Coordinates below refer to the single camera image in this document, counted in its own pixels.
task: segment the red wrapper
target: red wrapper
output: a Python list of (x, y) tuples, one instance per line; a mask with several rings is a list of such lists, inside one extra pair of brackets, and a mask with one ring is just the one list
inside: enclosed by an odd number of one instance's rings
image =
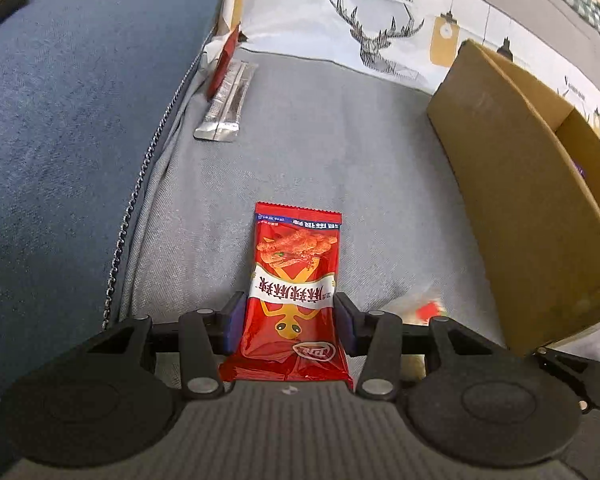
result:
[(333, 294), (340, 213), (256, 204), (255, 265), (238, 351), (224, 381), (347, 381)]

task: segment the red packet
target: red packet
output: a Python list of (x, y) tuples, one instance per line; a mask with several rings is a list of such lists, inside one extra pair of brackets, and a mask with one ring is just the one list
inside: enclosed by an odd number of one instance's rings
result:
[(209, 86), (206, 89), (206, 98), (209, 101), (211, 101), (213, 96), (216, 95), (216, 92), (220, 88), (222, 80), (226, 75), (226, 70), (229, 68), (229, 62), (234, 56), (235, 47), (238, 44), (238, 35), (240, 34), (239, 29), (239, 26), (234, 28), (234, 31), (226, 39), (224, 47), (222, 48), (220, 58), (218, 59), (218, 65), (216, 66), (216, 70), (211, 78), (211, 83), (209, 83)]
[(347, 381), (333, 294), (342, 215), (256, 204), (255, 265), (240, 346), (224, 381)]

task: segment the cardboard box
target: cardboard box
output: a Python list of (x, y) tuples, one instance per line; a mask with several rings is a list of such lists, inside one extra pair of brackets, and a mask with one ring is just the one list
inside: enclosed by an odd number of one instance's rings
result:
[(473, 41), (427, 113), (464, 197), (507, 345), (524, 354), (599, 322), (600, 139), (587, 121)]

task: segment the cartoon lizard logo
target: cartoon lizard logo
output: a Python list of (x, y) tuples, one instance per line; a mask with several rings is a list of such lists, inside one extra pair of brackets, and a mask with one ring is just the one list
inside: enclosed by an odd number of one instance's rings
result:
[[(320, 259), (313, 258), (311, 264), (298, 272), (298, 275), (295, 278), (290, 277), (284, 271), (284, 269), (274, 270), (276, 271), (276, 274), (286, 282), (305, 283), (309, 276), (314, 273), (314, 270), (317, 269), (318, 263), (320, 263)], [(280, 322), (276, 323), (276, 332), (278, 332), (278, 335), (284, 339), (295, 339), (302, 333), (302, 327), (300, 326), (300, 322), (296, 319), (296, 317), (299, 319), (304, 319), (305, 321), (309, 321), (317, 316), (318, 312), (320, 312), (319, 310), (314, 310), (311, 314), (303, 314), (300, 312), (298, 306), (294, 305), (293, 303), (284, 303), (282, 307), (277, 310), (269, 310), (267, 304), (262, 300), (260, 300), (260, 304), (265, 316), (283, 316)]]
[(285, 303), (277, 310), (269, 310), (267, 304), (262, 300), (260, 300), (260, 304), (262, 305), (262, 311), (265, 316), (283, 316), (282, 319), (276, 323), (276, 332), (284, 339), (295, 339), (302, 333), (302, 327), (296, 317), (309, 321), (320, 312), (320, 310), (314, 310), (311, 314), (303, 314), (300, 312), (300, 309), (298, 309), (298, 306), (293, 303)]

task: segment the round joint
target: round joint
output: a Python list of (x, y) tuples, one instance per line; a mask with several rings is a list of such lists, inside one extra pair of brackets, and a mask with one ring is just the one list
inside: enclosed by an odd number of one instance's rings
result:
[(196, 377), (187, 383), (187, 388), (195, 394), (212, 394), (218, 386), (218, 381), (211, 377)]
[(394, 386), (386, 379), (367, 379), (362, 383), (362, 389), (370, 395), (387, 395), (392, 392)]

